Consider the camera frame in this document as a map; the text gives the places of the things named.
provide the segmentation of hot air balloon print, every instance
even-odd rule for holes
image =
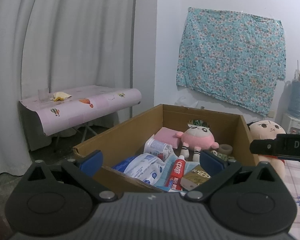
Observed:
[[[60,116],[60,115],[59,115],[59,110],[58,110],[58,109],[52,108],[52,109],[50,109],[50,111],[53,112],[56,116]]]
[[[81,99],[79,99],[79,101],[81,103],[88,104],[91,108],[93,108],[93,104],[91,104],[91,102],[90,102],[89,99],[87,99],[87,98],[81,98]]]

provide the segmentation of white wall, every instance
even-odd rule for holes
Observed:
[[[157,0],[136,0],[132,85],[142,100],[132,107],[133,116],[154,106],[156,20]]]
[[[297,60],[300,68],[300,0],[158,0],[154,104],[174,104],[179,97],[186,96],[193,102],[198,100],[199,106],[206,109],[243,114],[246,121],[250,121],[263,117],[202,93],[177,88],[179,44],[188,7],[243,11],[281,20],[287,54],[286,88],[284,81],[277,82],[271,105],[271,109],[277,111],[275,121],[280,123],[289,101],[287,82],[293,78]]]

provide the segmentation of small box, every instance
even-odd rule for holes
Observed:
[[[210,179],[210,175],[200,165],[197,165],[182,177],[180,184],[186,190],[192,190],[208,179]]]

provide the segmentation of yellow cloth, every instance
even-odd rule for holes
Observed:
[[[65,93],[65,92],[56,92],[53,94],[53,98],[51,98],[50,100],[53,100],[53,101],[58,101],[58,100],[65,100],[66,98],[69,98],[71,97],[71,95]]]

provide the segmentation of blue gripper pad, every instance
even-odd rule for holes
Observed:
[[[203,150],[200,152],[200,166],[207,172],[211,177],[223,171],[228,163],[213,153]]]
[[[92,177],[102,167],[103,154],[100,150],[96,150],[78,161],[78,163],[79,169],[89,177]]]

